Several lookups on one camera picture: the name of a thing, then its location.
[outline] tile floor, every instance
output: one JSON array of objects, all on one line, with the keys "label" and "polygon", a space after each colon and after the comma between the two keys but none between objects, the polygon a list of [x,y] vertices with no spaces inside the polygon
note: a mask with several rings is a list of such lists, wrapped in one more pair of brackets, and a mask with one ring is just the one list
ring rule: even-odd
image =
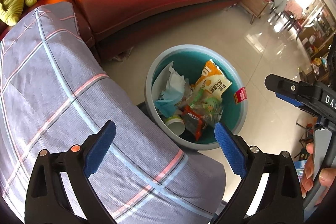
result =
[{"label": "tile floor", "polygon": [[[283,20],[268,22],[268,14],[250,25],[250,15],[241,7],[232,7],[197,18],[169,29],[136,46],[123,63],[111,61],[103,65],[107,74],[129,95],[134,104],[144,101],[144,84],[148,69],[164,50],[179,44],[198,44],[226,58],[237,70],[246,86],[248,113],[239,133],[248,145],[263,152],[279,154],[287,150],[292,156],[300,151],[302,129],[310,117],[294,106],[277,99],[265,88],[265,77],[271,73],[299,81],[298,68],[308,68],[309,59],[295,34],[279,32]],[[203,151],[221,162],[227,173],[224,199],[228,201],[239,184],[226,158],[219,149]],[[250,214],[257,204],[251,206]]]}]

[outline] gray plaid fabric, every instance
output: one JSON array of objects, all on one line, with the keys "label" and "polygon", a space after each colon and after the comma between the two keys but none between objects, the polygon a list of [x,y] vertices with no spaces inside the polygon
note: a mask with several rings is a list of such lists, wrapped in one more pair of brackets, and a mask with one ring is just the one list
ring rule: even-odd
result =
[{"label": "gray plaid fabric", "polygon": [[66,151],[107,120],[116,137],[90,182],[118,223],[208,223],[215,213],[223,166],[182,151],[132,105],[80,38],[70,3],[38,7],[1,41],[0,91],[0,191],[22,221],[39,151]]}]

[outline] screw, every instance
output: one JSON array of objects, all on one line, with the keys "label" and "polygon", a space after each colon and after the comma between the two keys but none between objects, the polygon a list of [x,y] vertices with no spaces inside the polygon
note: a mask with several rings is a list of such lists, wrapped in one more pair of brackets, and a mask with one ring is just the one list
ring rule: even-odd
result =
[{"label": "screw", "polygon": [[79,145],[73,145],[71,147],[71,151],[72,152],[78,152],[81,149],[81,147]]},{"label": "screw", "polygon": [[45,156],[47,154],[47,151],[45,149],[40,151],[40,156]]},{"label": "screw", "polygon": [[258,153],[259,152],[259,148],[257,148],[256,146],[251,146],[250,150],[252,153]]},{"label": "screw", "polygon": [[285,157],[285,158],[288,158],[290,155],[287,151],[282,151],[282,155]]}]

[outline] human hand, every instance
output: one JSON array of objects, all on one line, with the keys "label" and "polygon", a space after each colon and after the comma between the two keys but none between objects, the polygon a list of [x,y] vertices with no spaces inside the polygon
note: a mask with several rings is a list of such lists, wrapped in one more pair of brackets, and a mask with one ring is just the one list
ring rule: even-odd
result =
[{"label": "human hand", "polygon": [[[314,173],[314,162],[313,162],[313,152],[314,152],[314,143],[309,143],[306,146],[307,152],[310,154],[306,164],[304,165],[304,171],[302,178],[300,180],[300,187],[303,198],[306,197],[306,193],[310,191],[314,185],[312,175]],[[325,168],[322,169],[319,176],[319,181],[322,186],[326,186],[327,188],[323,192],[323,194],[319,197],[316,202],[316,205],[320,204],[325,195],[327,194],[329,188],[331,187],[334,179],[336,177],[336,169],[334,168]]]}]

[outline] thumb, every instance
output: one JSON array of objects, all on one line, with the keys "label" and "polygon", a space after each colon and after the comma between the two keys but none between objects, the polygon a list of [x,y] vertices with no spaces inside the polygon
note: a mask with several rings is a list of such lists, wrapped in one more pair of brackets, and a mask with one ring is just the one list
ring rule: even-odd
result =
[{"label": "thumb", "polygon": [[336,177],[336,169],[334,168],[322,169],[319,176],[320,184],[322,186],[330,188],[331,185],[333,184],[335,177]]}]

